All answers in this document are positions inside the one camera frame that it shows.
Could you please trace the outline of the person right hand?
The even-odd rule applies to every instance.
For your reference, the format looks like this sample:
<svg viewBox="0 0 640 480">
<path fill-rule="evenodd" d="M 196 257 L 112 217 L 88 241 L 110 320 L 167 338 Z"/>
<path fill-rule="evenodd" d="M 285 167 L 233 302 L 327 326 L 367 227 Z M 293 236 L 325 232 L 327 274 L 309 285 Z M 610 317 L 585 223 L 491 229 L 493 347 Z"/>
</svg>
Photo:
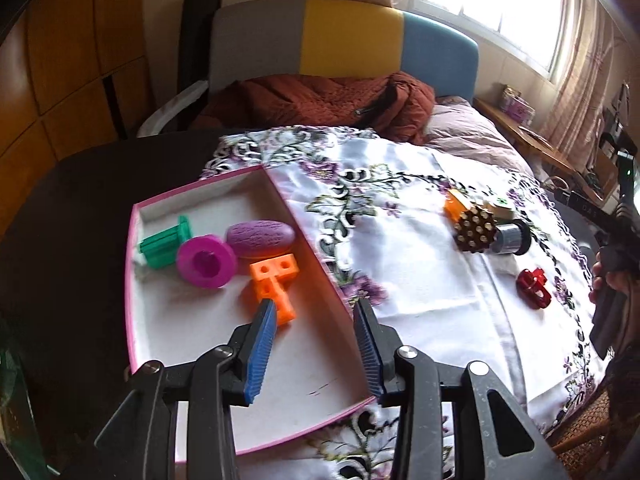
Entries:
<svg viewBox="0 0 640 480">
<path fill-rule="evenodd" d="M 596 255 L 596 263 L 592 267 L 592 285 L 589 293 L 590 301 L 595 304 L 604 286 L 623 292 L 628 299 L 639 293 L 639 281 L 628 271 L 605 271 L 600 252 Z"/>
</svg>

